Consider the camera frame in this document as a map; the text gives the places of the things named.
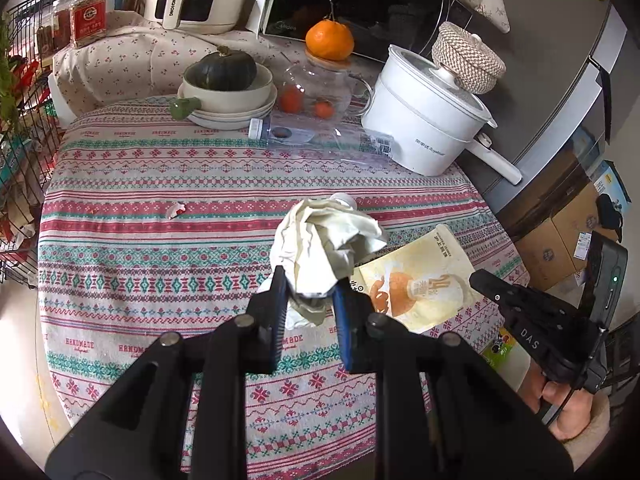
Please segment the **person's right hand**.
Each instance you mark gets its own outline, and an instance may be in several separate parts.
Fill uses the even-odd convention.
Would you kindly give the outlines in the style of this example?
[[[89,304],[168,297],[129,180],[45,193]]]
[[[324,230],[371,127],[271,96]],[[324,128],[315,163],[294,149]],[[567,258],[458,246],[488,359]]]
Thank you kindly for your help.
[[[531,362],[518,388],[518,395],[534,413],[539,411],[541,401],[557,406],[558,417],[549,429],[558,440],[568,441],[588,427],[594,399],[594,395],[584,389],[570,390],[572,388],[567,384],[550,382],[542,374],[540,366]]]

